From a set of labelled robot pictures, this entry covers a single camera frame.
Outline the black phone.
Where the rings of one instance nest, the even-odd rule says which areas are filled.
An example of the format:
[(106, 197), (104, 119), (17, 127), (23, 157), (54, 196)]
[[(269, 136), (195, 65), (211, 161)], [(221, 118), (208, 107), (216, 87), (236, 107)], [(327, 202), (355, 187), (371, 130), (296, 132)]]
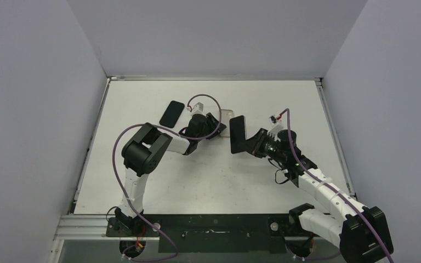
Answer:
[(232, 140), (245, 141), (246, 140), (246, 121), (245, 116), (240, 115), (230, 119), (230, 151), (232, 153)]
[(174, 128), (184, 108), (184, 103), (172, 100), (160, 118), (159, 124), (167, 128)]

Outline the beige phone case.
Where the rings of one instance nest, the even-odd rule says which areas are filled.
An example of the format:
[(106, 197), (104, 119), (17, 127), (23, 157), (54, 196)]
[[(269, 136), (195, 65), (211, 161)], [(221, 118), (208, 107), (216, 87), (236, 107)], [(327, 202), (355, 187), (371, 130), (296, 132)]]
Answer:
[(221, 125), (219, 128), (222, 128), (221, 133), (219, 134), (222, 138), (230, 137), (230, 119), (234, 118), (235, 114), (233, 110), (222, 109), (221, 110)]

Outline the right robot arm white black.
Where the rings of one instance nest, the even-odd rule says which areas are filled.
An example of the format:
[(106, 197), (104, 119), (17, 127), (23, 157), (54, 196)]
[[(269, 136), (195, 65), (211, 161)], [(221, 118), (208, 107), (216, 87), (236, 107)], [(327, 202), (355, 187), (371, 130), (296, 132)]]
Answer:
[(266, 129), (246, 138), (245, 128), (230, 128), (232, 153), (247, 152), (276, 162), (286, 178), (311, 195), (328, 213), (303, 204), (289, 211), (288, 228), (295, 235), (305, 231), (321, 236), (339, 248), (346, 262), (377, 262), (394, 251), (386, 216), (378, 207), (358, 202), (325, 176), (296, 144), (297, 135), (282, 129), (271, 135)]

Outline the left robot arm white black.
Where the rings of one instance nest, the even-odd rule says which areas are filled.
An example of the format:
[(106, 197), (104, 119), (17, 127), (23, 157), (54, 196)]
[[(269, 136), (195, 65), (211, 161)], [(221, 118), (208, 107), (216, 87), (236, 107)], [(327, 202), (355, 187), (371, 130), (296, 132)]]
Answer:
[(183, 156), (192, 154), (204, 139), (211, 140), (226, 131), (226, 124), (211, 113), (194, 114), (187, 127), (178, 133), (151, 123), (137, 124), (138, 131), (121, 150), (125, 179), (121, 180), (117, 165), (113, 164), (122, 199), (115, 207), (114, 217), (108, 219), (108, 231), (136, 236), (148, 223), (143, 216), (143, 199), (149, 175), (158, 167), (166, 152)]

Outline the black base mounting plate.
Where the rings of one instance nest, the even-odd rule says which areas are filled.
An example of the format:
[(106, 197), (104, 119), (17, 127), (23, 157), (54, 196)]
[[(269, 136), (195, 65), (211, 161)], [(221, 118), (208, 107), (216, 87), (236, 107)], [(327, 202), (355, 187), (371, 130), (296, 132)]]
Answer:
[(126, 241), (158, 241), (160, 253), (285, 253), (285, 245), (307, 249), (317, 235), (294, 227), (288, 214), (149, 214), (145, 218), (174, 242), (162, 237), (140, 218), (132, 226), (109, 218), (107, 237)]

